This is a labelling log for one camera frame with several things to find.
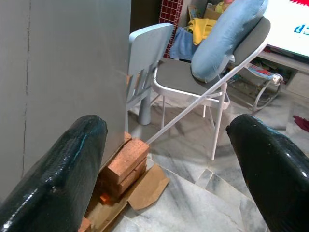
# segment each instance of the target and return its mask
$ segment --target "chair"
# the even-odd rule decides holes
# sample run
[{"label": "chair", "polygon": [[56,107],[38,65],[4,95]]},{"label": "chair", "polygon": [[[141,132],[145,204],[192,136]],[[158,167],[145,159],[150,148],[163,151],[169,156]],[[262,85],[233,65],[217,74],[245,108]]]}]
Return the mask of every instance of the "chair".
[{"label": "chair", "polygon": [[126,92],[126,122],[128,110],[140,103],[139,123],[150,123],[151,80],[158,61],[163,57],[173,31],[170,23],[161,23],[132,32],[129,37],[128,87]]},{"label": "chair", "polygon": [[[230,104],[230,100],[226,94],[227,81],[263,51],[267,45],[269,31],[270,22],[267,19],[262,18],[258,21],[253,30],[245,36],[244,40],[239,43],[238,47],[234,50],[233,55],[227,57],[229,60],[234,60],[234,62],[232,62],[233,68],[223,77],[218,76],[209,83],[200,82],[192,76],[191,72],[193,72],[192,67],[195,62],[194,59],[192,60],[191,65],[178,60],[163,59],[159,67],[155,70],[153,79],[154,91],[164,96],[162,129],[150,138],[147,141],[147,144],[152,143],[197,105],[201,104],[204,105],[204,116],[205,107],[207,107],[209,111],[209,107],[218,109],[215,124],[211,117],[212,125],[214,127],[211,160],[214,160],[222,112]],[[225,66],[221,65],[216,72],[221,73],[224,68]],[[164,126],[165,97],[193,102]]]}]

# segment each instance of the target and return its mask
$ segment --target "white shelf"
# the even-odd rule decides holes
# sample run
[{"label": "white shelf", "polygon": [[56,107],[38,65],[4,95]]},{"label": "white shelf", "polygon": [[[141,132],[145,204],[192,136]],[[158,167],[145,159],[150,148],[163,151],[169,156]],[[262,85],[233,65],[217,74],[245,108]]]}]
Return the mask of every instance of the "white shelf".
[{"label": "white shelf", "polygon": [[309,73],[309,64],[305,64],[303,62],[294,60],[292,58],[276,54],[276,53],[270,53],[262,51],[259,55],[259,57],[273,61],[278,64],[285,65],[287,67],[290,67],[292,69],[299,70],[304,73]]}]

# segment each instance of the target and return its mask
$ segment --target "white folding chair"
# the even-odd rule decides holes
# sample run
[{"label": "white folding chair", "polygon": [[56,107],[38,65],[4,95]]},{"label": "white folding chair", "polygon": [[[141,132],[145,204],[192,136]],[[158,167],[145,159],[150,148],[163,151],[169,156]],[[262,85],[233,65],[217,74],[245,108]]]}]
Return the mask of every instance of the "white folding chair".
[{"label": "white folding chair", "polygon": [[[158,68],[155,70],[152,84],[154,91],[164,96],[162,128],[158,133],[156,133],[147,141],[147,144],[152,143],[161,134],[166,132],[176,122],[182,119],[187,113],[193,110],[197,105],[204,105],[204,115],[205,106],[214,107],[218,109],[215,124],[211,116],[212,124],[214,127],[211,160],[214,160],[222,111],[230,104],[230,100],[226,94],[226,82],[243,67],[245,67],[266,47],[269,31],[270,22],[267,19],[262,18],[254,27],[254,29],[238,45],[234,51],[233,56],[230,57],[231,60],[234,60],[234,68],[223,77],[218,77],[217,79],[207,84],[196,80],[192,76],[190,63],[178,60],[163,59],[162,62],[160,62]],[[172,97],[190,102],[193,101],[166,126],[164,126],[165,97]]]}]

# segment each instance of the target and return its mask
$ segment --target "cardboard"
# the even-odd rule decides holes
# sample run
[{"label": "cardboard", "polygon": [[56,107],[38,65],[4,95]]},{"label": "cardboard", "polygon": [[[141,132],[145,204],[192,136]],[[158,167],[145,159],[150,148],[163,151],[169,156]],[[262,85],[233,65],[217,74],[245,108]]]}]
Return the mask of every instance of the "cardboard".
[{"label": "cardboard", "polygon": [[139,210],[156,202],[168,183],[169,178],[165,176],[163,170],[154,165],[137,180],[119,202],[113,205],[101,204],[100,193],[95,189],[85,217],[96,232],[103,232],[128,204],[133,209]]},{"label": "cardboard", "polygon": [[221,13],[214,11],[214,9],[206,8],[204,18],[218,20],[221,15]]},{"label": "cardboard", "polygon": [[129,204],[135,210],[150,206],[159,199],[168,183],[169,178],[165,176],[163,170],[154,165],[129,196]]},{"label": "cardboard", "polygon": [[188,6],[189,18],[190,20],[195,18],[202,18],[201,13],[199,12],[198,8],[194,5]]}]

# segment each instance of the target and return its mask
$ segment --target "light blue cushion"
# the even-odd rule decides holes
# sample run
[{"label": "light blue cushion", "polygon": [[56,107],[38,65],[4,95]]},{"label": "light blue cushion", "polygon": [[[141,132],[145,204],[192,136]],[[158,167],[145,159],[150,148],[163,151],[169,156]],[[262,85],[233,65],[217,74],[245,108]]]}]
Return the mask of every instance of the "light blue cushion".
[{"label": "light blue cushion", "polygon": [[192,58],[192,75],[209,82],[219,75],[238,44],[262,18],[268,0],[235,0]]}]

